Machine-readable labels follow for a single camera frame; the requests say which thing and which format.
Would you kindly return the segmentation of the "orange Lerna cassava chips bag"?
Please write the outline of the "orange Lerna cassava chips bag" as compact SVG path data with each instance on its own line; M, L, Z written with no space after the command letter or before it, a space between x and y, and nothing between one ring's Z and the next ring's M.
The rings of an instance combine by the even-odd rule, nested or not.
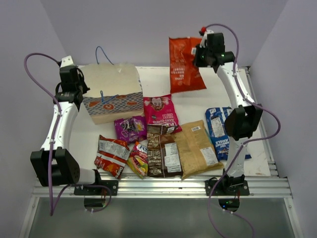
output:
M193 64L196 45L200 42L201 39L195 37L169 38L171 94L207 88L199 69Z

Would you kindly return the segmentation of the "blue checkered paper bag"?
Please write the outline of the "blue checkered paper bag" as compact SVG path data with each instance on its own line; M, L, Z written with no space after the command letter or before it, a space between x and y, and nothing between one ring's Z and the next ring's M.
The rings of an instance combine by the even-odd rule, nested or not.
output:
M81 70L90 87L83 104L94 124L144 114L142 84L135 65L97 62Z

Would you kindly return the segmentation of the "pink hand cooked chips bag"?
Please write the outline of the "pink hand cooked chips bag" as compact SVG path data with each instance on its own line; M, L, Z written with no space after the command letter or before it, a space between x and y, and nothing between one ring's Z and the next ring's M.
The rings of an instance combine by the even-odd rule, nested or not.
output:
M144 97L144 113L147 124L174 126L174 132L181 132L171 94L160 97Z

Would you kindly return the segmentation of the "brown Kettle chips bag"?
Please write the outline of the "brown Kettle chips bag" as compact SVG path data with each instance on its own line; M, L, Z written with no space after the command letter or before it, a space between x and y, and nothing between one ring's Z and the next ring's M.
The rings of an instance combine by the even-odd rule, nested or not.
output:
M148 173L153 178L182 176L177 144L172 137L176 126L147 125Z

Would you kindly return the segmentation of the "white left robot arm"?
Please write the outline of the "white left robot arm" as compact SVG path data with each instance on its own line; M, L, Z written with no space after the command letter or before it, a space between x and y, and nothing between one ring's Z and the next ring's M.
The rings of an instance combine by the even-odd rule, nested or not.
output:
M89 88L75 65L61 67L59 74L61 82L57 88L61 91L55 92L49 132L40 150L31 153L30 161L42 186L85 184L86 190L96 195L103 188L98 172L80 168L69 152L73 124Z

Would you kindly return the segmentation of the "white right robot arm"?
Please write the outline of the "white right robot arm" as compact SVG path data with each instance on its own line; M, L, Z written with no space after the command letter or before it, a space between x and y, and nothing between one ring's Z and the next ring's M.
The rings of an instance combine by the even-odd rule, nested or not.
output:
M244 161L247 140L256 131L263 111L242 83L236 65L236 55L225 50L224 35L203 28L201 42L196 46L193 64L196 67L211 67L223 83L229 97L232 111L224 122L229 136L227 164L220 188L225 194L233 194L238 185L244 183Z

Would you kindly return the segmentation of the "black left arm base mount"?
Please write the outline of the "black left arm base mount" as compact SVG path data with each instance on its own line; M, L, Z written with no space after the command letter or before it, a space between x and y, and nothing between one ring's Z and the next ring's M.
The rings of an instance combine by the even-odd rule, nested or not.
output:
M78 196L117 196L118 180L102 180L100 173L95 172L95 182L93 184L75 185L74 195Z

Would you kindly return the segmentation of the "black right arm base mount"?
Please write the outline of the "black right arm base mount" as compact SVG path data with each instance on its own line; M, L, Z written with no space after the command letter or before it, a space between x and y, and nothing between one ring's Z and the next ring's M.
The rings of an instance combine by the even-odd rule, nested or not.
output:
M205 181L206 195L214 196L248 196L250 195L249 186L245 180L245 176L229 177L226 175L219 183L216 177Z

